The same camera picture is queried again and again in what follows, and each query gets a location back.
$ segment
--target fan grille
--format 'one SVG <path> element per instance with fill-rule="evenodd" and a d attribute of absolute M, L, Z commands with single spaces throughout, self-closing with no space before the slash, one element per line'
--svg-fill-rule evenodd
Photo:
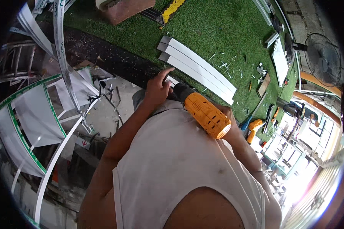
<path fill-rule="evenodd" d="M 338 85 L 342 68 L 335 46 L 324 35 L 318 33 L 309 35 L 305 45 L 305 56 L 312 74 L 326 86 Z"/>

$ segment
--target wooden board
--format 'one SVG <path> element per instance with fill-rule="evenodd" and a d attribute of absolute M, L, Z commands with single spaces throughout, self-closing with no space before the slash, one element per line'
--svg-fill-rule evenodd
<path fill-rule="evenodd" d="M 266 73 L 264 81 L 261 83 L 261 85 L 259 86 L 259 89 L 257 90 L 257 94 L 259 94 L 260 98 L 264 95 L 266 88 L 269 85 L 270 81 L 271 81 L 270 75 L 269 75 L 269 73 Z"/>

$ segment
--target screwdriver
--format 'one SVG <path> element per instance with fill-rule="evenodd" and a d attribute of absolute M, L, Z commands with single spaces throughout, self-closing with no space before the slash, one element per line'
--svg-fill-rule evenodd
<path fill-rule="evenodd" d="M 245 131 L 248 127 L 248 125 L 250 124 L 250 121 L 252 119 L 252 116 L 255 115 L 255 113 L 257 112 L 257 110 L 259 109 L 259 107 L 261 106 L 261 104 L 264 101 L 264 98 L 266 97 L 267 92 L 265 92 L 265 94 L 262 96 L 259 104 L 257 105 L 257 107 L 255 108 L 255 110 L 252 112 L 252 114 L 247 118 L 247 120 L 242 124 L 241 130 Z"/>

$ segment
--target shoulder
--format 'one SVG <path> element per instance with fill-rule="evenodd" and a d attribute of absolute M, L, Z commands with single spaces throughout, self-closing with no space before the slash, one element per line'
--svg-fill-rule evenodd
<path fill-rule="evenodd" d="M 232 204 L 216 190 L 200 187 L 187 194 L 172 211 L 164 229 L 233 228 L 243 222 Z"/>

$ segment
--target white tank top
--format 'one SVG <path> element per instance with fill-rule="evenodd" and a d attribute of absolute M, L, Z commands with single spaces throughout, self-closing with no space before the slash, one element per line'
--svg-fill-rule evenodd
<path fill-rule="evenodd" d="M 113 170 L 117 228 L 163 228 L 177 204 L 198 187 L 222 194 L 245 229 L 265 228 L 262 186 L 181 103 L 168 103 L 162 109 L 169 110 L 140 128 Z"/>

